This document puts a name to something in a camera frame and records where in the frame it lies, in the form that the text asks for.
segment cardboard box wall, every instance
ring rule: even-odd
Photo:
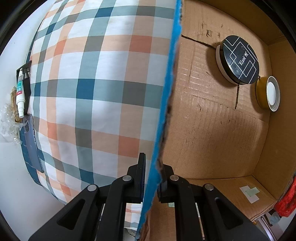
[[[212,183],[254,220],[280,199],[295,172],[296,54],[277,26],[249,0],[185,0],[182,15],[163,162],[192,184]],[[215,48],[232,34],[254,49],[259,75],[277,79],[277,112],[258,106],[255,84],[236,86],[220,73]],[[246,185],[258,188],[258,201],[251,204],[239,189]],[[149,218],[149,240],[176,239],[174,208],[155,200]]]

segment tape piece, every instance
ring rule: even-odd
[[[251,190],[251,188],[249,186],[241,187],[240,190],[243,192],[243,194],[246,196],[246,198],[249,200],[250,203],[254,203],[259,200],[259,198],[257,197],[256,194],[250,196],[247,193],[247,190]]]
[[[251,197],[253,195],[255,195],[256,193],[258,193],[259,190],[257,189],[257,187],[251,188],[246,190],[246,193]]]

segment red yarn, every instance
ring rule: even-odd
[[[290,214],[296,208],[296,176],[289,187],[287,193],[284,195],[281,201],[277,202],[274,206],[274,210],[282,217],[289,217]]]

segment checkered fabric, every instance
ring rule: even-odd
[[[175,3],[60,0],[43,19],[29,112],[45,171],[38,178],[60,201],[111,184],[140,152],[150,162]],[[132,210],[126,221],[138,222]]]

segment crumpled plastic bag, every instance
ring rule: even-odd
[[[0,142],[21,144],[20,130],[27,123],[16,123],[12,105],[6,103],[0,109]]]

